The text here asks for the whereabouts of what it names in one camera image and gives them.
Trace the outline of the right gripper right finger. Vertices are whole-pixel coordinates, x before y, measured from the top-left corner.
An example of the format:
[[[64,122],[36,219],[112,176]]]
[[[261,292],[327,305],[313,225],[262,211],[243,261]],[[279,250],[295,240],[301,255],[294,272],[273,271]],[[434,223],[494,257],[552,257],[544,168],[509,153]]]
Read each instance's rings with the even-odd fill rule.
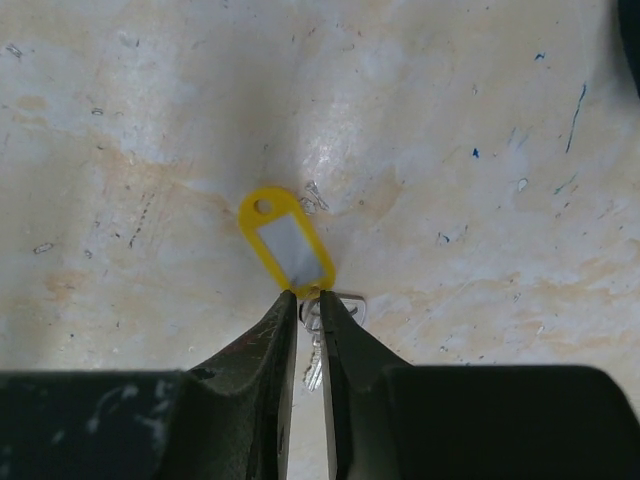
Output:
[[[635,479],[639,422],[584,365],[412,365],[320,295],[333,479]]]

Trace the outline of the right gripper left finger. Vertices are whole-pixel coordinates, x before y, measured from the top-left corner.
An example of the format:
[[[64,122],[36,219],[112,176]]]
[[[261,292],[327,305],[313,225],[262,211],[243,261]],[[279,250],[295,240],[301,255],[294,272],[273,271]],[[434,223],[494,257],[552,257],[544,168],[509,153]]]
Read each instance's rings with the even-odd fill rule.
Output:
[[[5,371],[5,479],[283,479],[297,300],[283,292],[199,365],[161,371]]]

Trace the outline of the yellow key tag with key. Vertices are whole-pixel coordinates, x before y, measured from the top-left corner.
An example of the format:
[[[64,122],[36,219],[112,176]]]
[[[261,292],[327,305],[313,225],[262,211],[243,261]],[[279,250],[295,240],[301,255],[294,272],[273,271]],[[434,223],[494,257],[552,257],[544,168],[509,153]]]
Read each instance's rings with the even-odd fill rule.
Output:
[[[315,391],[323,381],[319,295],[334,286],[336,269],[308,214],[311,205],[281,187],[259,188],[242,200],[238,225],[276,284],[297,298],[298,320],[312,340],[303,383]]]

